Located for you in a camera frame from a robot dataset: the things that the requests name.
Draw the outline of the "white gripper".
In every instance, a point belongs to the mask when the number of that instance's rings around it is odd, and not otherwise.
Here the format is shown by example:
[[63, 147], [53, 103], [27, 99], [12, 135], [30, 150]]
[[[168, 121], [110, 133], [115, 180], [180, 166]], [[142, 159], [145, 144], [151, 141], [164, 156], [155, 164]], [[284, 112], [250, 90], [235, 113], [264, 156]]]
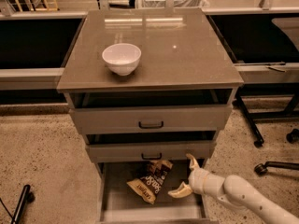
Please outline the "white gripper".
[[225, 178], [213, 175], [209, 171], [200, 168], [197, 159], [190, 153], [186, 154], [190, 160], [189, 184], [182, 182], [177, 189], [170, 190], [168, 194], [173, 198], [184, 198], [195, 194], [207, 195], [213, 198], [220, 198], [224, 194], [223, 183]]

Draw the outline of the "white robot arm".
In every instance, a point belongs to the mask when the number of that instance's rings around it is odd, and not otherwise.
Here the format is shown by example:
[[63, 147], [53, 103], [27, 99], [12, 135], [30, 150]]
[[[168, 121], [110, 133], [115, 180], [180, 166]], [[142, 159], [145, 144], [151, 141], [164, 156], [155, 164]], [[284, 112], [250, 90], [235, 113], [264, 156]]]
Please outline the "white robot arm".
[[299, 218], [262, 195], [250, 182], [239, 175], [222, 177], [213, 175], [200, 167], [190, 153], [190, 175], [188, 183], [182, 182], [168, 194], [173, 198], [184, 198], [192, 193], [207, 195], [226, 208], [236, 212], [250, 210], [266, 224], [299, 224]]

